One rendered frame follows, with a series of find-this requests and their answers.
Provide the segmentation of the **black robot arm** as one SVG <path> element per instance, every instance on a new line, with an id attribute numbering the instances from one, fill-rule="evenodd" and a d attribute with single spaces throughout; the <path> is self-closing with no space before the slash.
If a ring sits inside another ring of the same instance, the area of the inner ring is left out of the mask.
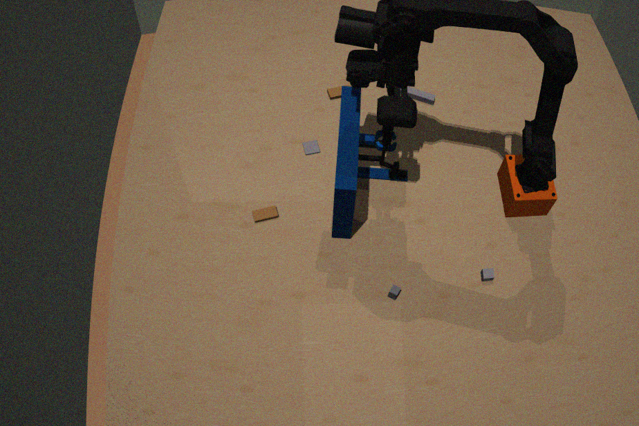
<path id="1" fill-rule="evenodd" d="M 446 26 L 519 33 L 544 63 L 535 119 L 525 120 L 521 165 L 515 165 L 524 193 L 548 189 L 556 178 L 553 131 L 564 87 L 577 71 L 573 35 L 553 17 L 521 0 L 381 0 L 376 12 L 340 8 L 335 42 L 374 49 L 384 37 L 383 50 L 398 62 L 415 60 L 420 41 L 433 43 L 434 31 Z M 370 82 L 385 87 L 382 51 L 352 50 L 346 80 L 353 87 Z M 517 168 L 518 167 L 518 168 Z"/>

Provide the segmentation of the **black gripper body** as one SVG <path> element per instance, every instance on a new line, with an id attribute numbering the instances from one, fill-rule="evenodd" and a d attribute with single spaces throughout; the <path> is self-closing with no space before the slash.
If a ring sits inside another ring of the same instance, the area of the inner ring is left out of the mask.
<path id="1" fill-rule="evenodd" d="M 418 57 L 410 62 L 398 62 L 385 54 L 384 37 L 380 37 L 378 51 L 382 51 L 382 67 L 386 67 L 385 84 L 393 88 L 393 95 L 378 98 L 377 123 L 382 126 L 416 126 L 416 102 L 407 95 L 407 86 L 415 87 L 415 71 L 418 71 Z M 401 88 L 401 96 L 400 96 Z"/>

